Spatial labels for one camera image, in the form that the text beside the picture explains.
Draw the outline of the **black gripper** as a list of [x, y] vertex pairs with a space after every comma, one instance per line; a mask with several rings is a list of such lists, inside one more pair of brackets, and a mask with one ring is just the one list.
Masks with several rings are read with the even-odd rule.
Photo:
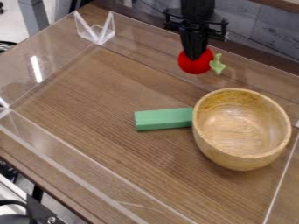
[[207, 50], [208, 39], [228, 39], [229, 21], [215, 13], [215, 0], [180, 0], [179, 8], [163, 11], [164, 28], [180, 32], [181, 47], [189, 59]]

